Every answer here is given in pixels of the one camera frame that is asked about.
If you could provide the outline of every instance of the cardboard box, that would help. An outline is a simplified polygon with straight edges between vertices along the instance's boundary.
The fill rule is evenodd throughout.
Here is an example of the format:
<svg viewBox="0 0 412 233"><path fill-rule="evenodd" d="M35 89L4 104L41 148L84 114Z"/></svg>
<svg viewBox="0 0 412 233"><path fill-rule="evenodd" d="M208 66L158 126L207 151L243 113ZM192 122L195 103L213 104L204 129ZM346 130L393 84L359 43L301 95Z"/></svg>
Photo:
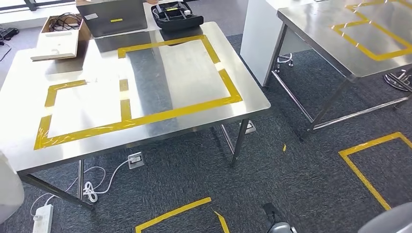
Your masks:
<svg viewBox="0 0 412 233"><path fill-rule="evenodd" d="M147 28L142 0L76 0L94 37Z"/></svg>
<svg viewBox="0 0 412 233"><path fill-rule="evenodd" d="M66 31L50 31L50 24L59 16L50 16L44 24L37 41L33 61L44 61L54 59L73 58L77 56L79 41L89 40L90 31L80 14L77 16L82 20L79 29ZM67 24L77 25L77 20L72 17L61 17Z"/></svg>

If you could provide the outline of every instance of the metal frame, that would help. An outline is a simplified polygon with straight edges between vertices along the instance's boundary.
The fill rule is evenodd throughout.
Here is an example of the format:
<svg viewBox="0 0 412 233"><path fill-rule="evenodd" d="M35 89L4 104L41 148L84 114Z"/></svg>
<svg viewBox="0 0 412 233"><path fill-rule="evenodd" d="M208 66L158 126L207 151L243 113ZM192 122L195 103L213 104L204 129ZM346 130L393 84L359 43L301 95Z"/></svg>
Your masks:
<svg viewBox="0 0 412 233"><path fill-rule="evenodd" d="M59 3L74 2L75 0L55 0L48 2L36 2L36 0L24 0L25 4L0 7L0 11L13 10L18 8L28 7L29 10L35 11L39 6L47 6Z"/></svg>
<svg viewBox="0 0 412 233"><path fill-rule="evenodd" d="M242 148L242 144L246 135L246 130L247 130L247 124L249 123L249 119L243 119L240 125L240 130L239 130L239 136L238 139L236 141L236 146L233 147L232 141L230 140L230 137L226 131L226 128L224 127L224 125L220 125L224 138L226 139L226 142L230 148L230 151L232 152L232 162L231 162L231 166L233 167L236 164L236 161L239 158L240 155L240 150ZM69 194L66 191L63 191L49 183L47 183L46 181L43 181L41 179L39 179L38 177L33 176L32 174L19 174L20 179L27 183L30 184L34 187L40 188L41 190L51 193L63 200L66 200L68 202L71 202L75 205L78 206L82 206L85 207L89 210L93 210L93 205L89 204L87 202L85 202L83 200L83 176L84 176L84 160L79 160L79 166L78 166L78 173L77 173L77 177L78 177L78 185L77 185L77 197Z"/></svg>
<svg viewBox="0 0 412 233"><path fill-rule="evenodd" d="M352 82L349 79L345 79L345 81L338 87L338 89L335 91L335 93L330 97L326 103L323 105L321 111L316 115L315 119L312 118L312 116L306 111L304 106L299 102L299 100L296 98L296 96L292 93L292 91L286 86L286 84L283 82L283 80L279 77L279 75L274 71L274 67L276 66L277 58L280 53L280 49L282 48L283 40L286 34L286 31L288 29L288 26L283 23L281 31L280 31L280 36L276 42L275 50L274 50L274 55L271 60L271 65L269 66L268 73L266 75L266 79L263 83L263 86L268 86L269 85L269 80L270 80L270 75L273 75L276 80L280 83L280 85L283 87L283 89L288 93L289 97L293 100L293 102L298 106L299 110L305 115L305 117L309 120L310 126L308 129L306 129L306 132L301 135L301 138L304 138L308 133L312 132L313 130L317 130L320 128L323 128L328 125L332 125L334 123L338 123L353 117L357 117L360 115L363 115L365 113L369 113L384 107L392 106L394 105L395 109L398 109L403 102L407 101L408 99L412 98L412 95L407 95L406 97L393 100L387 103L380 104L375 107L371 107L356 113L352 113L337 119L333 119L330 121L326 121L323 123L320 123L323 117L325 116L326 112L331 108L333 103L342 95L342 93L352 84ZM403 75L407 75L406 73L412 72L412 69L409 69L407 72L405 72ZM412 91L412 88L402 82L399 82L404 88Z"/></svg>

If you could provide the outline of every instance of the white object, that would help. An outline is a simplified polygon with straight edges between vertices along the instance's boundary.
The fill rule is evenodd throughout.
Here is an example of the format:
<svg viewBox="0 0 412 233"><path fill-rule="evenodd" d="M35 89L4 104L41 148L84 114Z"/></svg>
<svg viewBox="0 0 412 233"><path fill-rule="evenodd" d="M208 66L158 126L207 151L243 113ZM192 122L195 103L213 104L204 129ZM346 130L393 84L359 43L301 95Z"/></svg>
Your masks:
<svg viewBox="0 0 412 233"><path fill-rule="evenodd" d="M37 220L34 221L33 233L50 233L52 229L53 206L46 205L36 210Z"/></svg>
<svg viewBox="0 0 412 233"><path fill-rule="evenodd" d="M0 151L0 224L10 217L23 203L24 190L17 173Z"/></svg>
<svg viewBox="0 0 412 233"><path fill-rule="evenodd" d="M96 13L92 13L90 15L85 16L85 19L87 19L87 20L91 20L91 19L94 19L94 18L98 18Z"/></svg>
<svg viewBox="0 0 412 233"><path fill-rule="evenodd" d="M280 34L282 21L279 8L314 3L314 0L250 0L247 7L240 55L261 85L269 70L270 61ZM308 50L295 33L288 31L281 55Z"/></svg>
<svg viewBox="0 0 412 233"><path fill-rule="evenodd" d="M40 33L33 61L72 58L77 55L79 30Z"/></svg>

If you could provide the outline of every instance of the power plug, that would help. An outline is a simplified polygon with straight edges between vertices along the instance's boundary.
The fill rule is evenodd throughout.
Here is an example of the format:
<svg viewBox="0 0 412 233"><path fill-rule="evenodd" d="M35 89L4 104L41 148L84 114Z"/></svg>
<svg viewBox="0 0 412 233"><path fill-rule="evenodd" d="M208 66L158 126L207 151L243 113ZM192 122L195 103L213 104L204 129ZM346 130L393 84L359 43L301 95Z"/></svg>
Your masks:
<svg viewBox="0 0 412 233"><path fill-rule="evenodd" d="M46 205L36 210L33 233L50 233L52 229L53 206Z"/></svg>

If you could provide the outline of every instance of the black case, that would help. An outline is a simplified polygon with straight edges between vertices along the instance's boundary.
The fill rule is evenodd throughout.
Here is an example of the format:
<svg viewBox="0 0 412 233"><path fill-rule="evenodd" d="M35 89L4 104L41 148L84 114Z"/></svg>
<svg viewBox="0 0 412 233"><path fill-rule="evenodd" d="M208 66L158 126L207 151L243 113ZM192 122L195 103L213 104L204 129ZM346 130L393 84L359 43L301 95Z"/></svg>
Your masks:
<svg viewBox="0 0 412 233"><path fill-rule="evenodd" d="M153 6L152 15L158 27L165 31L176 31L197 27L199 25L202 25L204 22L203 16L183 16L185 10L190 10L192 12L189 5L184 1L174 1L159 4L158 6L165 11L162 11L159 14L155 14L154 11L157 11L157 6ZM167 8L177 8L177 10L167 11Z"/></svg>

